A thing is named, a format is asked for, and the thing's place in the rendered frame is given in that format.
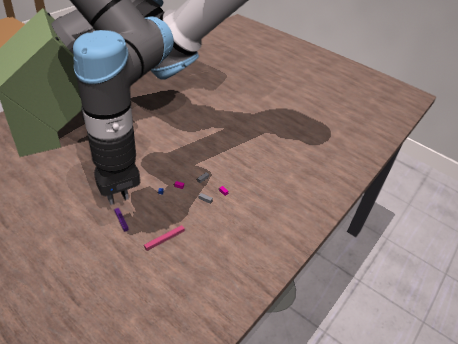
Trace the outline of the purple rod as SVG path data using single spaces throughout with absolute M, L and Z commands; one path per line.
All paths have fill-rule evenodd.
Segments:
M 116 214 L 116 216 L 117 216 L 117 218 L 118 218 L 118 220 L 119 220 L 124 232 L 128 231 L 129 228 L 128 228 L 128 226 L 127 226 L 127 224 L 126 224 L 126 222 L 125 222 L 125 220 L 124 220 L 124 218 L 123 218 L 123 216 L 121 214 L 120 209 L 116 208 L 116 209 L 114 209 L 114 211 L 115 211 L 115 214 Z

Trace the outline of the grey rod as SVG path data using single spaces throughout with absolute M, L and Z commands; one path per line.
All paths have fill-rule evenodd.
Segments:
M 197 178 L 197 181 L 199 183 L 203 182 L 204 180 L 206 180 L 207 178 L 209 178 L 209 174 L 206 172 L 204 173 L 203 175 L 201 175 L 200 177 Z
M 203 201 L 205 201 L 205 202 L 207 202 L 207 203 L 210 203 L 210 204 L 211 204 L 211 202 L 213 201 L 213 198 L 212 198 L 212 197 L 209 197 L 209 196 L 207 196 L 207 195 L 205 195 L 205 194 L 203 194 L 203 193 L 201 193 L 201 194 L 199 195 L 199 199 L 201 199 L 201 200 L 203 200 Z

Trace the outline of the pink rod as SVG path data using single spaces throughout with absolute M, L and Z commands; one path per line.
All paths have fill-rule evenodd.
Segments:
M 185 231 L 185 228 L 181 225 L 175 229 L 173 229 L 172 231 L 144 244 L 144 248 L 146 249 L 146 251 L 158 246 L 159 244 L 177 236 L 178 234 L 182 233 Z

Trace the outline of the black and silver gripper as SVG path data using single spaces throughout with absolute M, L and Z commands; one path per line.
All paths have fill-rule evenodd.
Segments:
M 121 191 L 124 199 L 129 199 L 127 189 L 140 185 L 131 107 L 114 120 L 89 117 L 82 107 L 81 112 L 92 160 L 97 166 L 94 175 L 101 195 L 107 196 L 110 205 L 114 204 L 112 194 Z

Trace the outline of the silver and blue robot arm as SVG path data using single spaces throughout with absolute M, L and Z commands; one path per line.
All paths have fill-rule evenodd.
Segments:
M 74 55 L 84 113 L 112 119 L 130 109 L 132 84 L 149 71 L 165 80 L 192 64 L 202 38 L 248 0 L 187 0 L 165 12 L 163 0 L 70 1 L 78 10 L 52 27 Z

